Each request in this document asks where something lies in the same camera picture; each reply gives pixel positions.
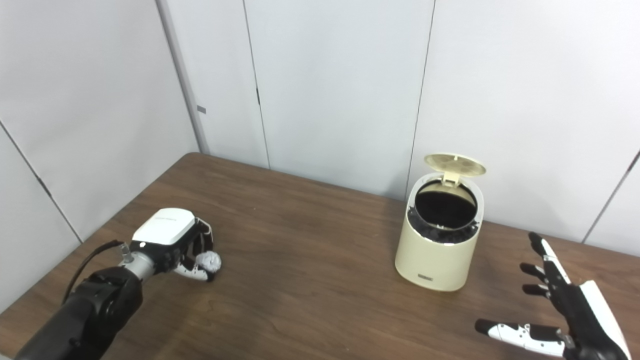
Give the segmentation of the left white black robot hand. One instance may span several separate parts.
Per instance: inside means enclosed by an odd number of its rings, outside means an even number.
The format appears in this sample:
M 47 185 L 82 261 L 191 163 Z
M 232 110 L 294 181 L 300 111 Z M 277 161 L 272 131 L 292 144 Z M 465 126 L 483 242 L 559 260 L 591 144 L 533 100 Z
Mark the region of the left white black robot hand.
M 120 266 L 141 283 L 167 272 L 210 283 L 222 267 L 210 224 L 182 208 L 154 213 L 134 232 L 129 248 L 132 260 Z

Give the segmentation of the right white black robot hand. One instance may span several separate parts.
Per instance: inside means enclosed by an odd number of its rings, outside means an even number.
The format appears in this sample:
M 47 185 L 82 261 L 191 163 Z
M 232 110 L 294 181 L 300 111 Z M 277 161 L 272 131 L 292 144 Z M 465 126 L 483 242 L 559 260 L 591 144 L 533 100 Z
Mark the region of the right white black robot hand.
M 567 332 L 557 326 L 482 318 L 475 322 L 475 330 L 531 353 L 565 360 L 630 360 L 626 338 L 598 284 L 594 280 L 573 283 L 550 243 L 536 232 L 530 232 L 528 238 L 542 266 L 519 265 L 523 273 L 539 280 L 539 284 L 524 284 L 522 290 L 548 299 L 564 317 Z

